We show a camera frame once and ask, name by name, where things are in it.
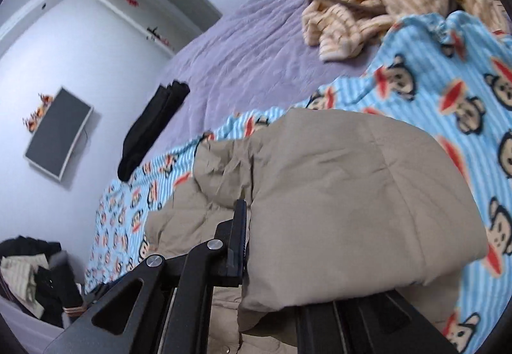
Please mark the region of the tan quilted down jacket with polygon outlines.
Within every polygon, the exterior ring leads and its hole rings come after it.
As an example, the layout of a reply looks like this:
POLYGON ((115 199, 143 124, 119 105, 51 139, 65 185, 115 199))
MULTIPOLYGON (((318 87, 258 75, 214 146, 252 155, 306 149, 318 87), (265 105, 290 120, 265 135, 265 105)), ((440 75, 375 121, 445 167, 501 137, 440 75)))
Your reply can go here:
POLYGON ((439 143, 389 117, 291 109, 240 140, 194 147, 192 174, 149 214, 165 257, 212 239, 247 205, 247 275, 213 293, 211 353, 290 353, 296 305, 396 289, 435 326, 487 236, 466 180, 439 143))

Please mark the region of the pile of dark clothes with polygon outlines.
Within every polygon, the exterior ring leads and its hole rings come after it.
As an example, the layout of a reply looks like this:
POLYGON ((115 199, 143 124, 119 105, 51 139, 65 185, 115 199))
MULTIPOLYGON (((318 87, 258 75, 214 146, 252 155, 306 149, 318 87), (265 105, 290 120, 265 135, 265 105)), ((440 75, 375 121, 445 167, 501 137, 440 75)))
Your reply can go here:
POLYGON ((65 310, 83 302, 83 289, 60 242, 18 236, 1 242, 1 296, 62 328, 65 310))

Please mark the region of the orange flower decoration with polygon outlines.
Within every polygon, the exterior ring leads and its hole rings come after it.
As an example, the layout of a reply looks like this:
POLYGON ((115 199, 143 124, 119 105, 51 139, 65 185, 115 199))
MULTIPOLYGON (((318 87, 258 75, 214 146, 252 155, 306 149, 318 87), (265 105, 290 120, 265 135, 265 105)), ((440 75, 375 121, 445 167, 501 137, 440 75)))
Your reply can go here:
POLYGON ((32 112, 28 118, 23 118, 23 125, 29 133, 34 133, 36 131, 38 125, 54 101, 54 97, 46 94, 39 94, 39 98, 41 102, 36 110, 32 112))

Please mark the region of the black folded garment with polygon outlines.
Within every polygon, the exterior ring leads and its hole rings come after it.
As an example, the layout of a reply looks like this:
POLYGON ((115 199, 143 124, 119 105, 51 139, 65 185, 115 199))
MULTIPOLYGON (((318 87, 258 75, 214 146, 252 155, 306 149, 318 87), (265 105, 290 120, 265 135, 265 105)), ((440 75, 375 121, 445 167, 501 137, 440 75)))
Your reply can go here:
POLYGON ((129 181, 189 93, 188 85, 177 80, 158 86, 123 141, 122 158, 117 168, 120 181, 129 181))

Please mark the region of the blue striped monkey blanket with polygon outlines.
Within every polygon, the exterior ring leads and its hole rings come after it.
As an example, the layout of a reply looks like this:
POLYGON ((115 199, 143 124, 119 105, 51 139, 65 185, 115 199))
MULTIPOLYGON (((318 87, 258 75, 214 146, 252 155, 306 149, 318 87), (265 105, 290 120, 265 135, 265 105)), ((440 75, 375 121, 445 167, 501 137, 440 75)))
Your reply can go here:
MULTIPOLYGON (((408 16, 393 26, 360 77, 338 77, 301 103, 392 117, 433 135, 470 186, 484 221, 486 257, 463 271, 444 327, 460 353, 511 350, 511 38, 465 12, 408 16)), ((85 289, 146 256, 143 228, 192 176, 199 138, 155 156, 101 197, 85 289)))

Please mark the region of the purple bed cover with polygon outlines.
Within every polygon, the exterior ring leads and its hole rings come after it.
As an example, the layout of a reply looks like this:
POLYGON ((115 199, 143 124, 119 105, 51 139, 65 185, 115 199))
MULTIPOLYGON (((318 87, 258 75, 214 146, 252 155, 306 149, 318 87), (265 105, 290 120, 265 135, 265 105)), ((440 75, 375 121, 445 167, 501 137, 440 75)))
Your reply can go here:
POLYGON ((157 82, 184 82, 190 92, 145 156, 149 161, 216 130, 237 114, 305 100, 339 76, 361 76, 378 51, 324 63, 301 28, 307 0, 249 0, 180 50, 157 82))

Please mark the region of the wall mounted flat television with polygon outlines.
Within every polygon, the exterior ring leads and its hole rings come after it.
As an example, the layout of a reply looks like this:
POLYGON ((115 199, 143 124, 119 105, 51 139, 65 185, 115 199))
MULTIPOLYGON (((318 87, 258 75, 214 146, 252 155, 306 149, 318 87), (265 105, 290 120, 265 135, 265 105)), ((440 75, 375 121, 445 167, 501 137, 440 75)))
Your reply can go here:
POLYGON ((62 87, 39 120, 24 153, 25 160, 61 181, 93 111, 91 105, 62 87))

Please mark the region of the white wall shelf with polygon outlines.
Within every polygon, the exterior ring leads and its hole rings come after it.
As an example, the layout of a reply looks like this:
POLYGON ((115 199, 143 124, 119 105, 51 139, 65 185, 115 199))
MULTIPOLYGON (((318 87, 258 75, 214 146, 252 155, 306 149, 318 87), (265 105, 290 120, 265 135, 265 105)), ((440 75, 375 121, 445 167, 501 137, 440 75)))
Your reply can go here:
POLYGON ((221 17, 208 0, 98 0, 173 57, 221 17))

